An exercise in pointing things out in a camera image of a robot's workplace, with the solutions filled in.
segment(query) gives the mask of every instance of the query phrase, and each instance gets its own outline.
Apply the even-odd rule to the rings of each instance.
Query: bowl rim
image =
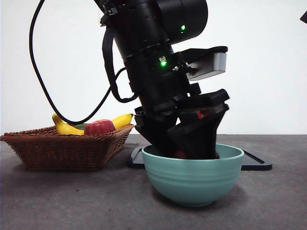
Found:
[[[219,145],[219,146],[226,146],[226,147],[229,147],[229,148],[232,148],[232,149],[236,149],[238,151],[240,151],[241,153],[237,156],[234,156],[234,157],[228,157],[228,158],[221,158],[221,159],[199,159],[199,160],[193,160],[193,159],[179,159],[179,158],[170,158],[170,157],[161,157],[161,156],[157,156],[157,155],[153,155],[153,154],[150,154],[148,152],[145,152],[144,148],[148,147],[148,146],[152,146],[152,145],[148,145],[148,146],[145,146],[142,148],[142,153],[147,155],[147,156],[150,156],[150,157],[154,157],[154,158],[157,158],[157,159],[164,159],[164,160],[171,160],[171,161],[189,161],[189,162],[193,162],[193,161],[229,161],[229,160],[234,160],[234,159],[238,159],[238,158],[242,158],[244,156],[244,151],[238,147],[235,147],[235,146],[231,146],[231,145],[225,145],[225,144],[219,144],[219,143],[216,143],[216,145]]]

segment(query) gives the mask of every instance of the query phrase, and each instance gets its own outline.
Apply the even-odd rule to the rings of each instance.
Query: screw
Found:
[[[179,67],[178,66],[175,66],[174,68],[173,68],[173,71],[175,72],[175,71],[178,71],[179,70]]]

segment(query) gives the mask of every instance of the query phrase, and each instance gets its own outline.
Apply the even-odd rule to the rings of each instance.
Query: gray table surface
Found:
[[[2,230],[306,230],[307,136],[219,135],[218,142],[273,162],[242,171],[235,187],[207,207],[172,203],[126,158],[147,141],[130,135],[99,172],[28,172],[1,144]]]

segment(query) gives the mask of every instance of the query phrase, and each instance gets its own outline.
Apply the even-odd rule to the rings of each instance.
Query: red object in bowl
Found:
[[[178,150],[175,152],[173,158],[187,159],[188,157],[187,157],[187,155],[184,153],[183,150],[178,149]]]

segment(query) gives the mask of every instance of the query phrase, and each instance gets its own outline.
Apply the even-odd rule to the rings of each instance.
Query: yellow banana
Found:
[[[133,114],[123,114],[112,120],[116,130],[121,129],[130,124]]]
[[[66,124],[57,114],[52,115],[52,120],[56,125],[58,134],[84,135],[84,130],[79,130]]]

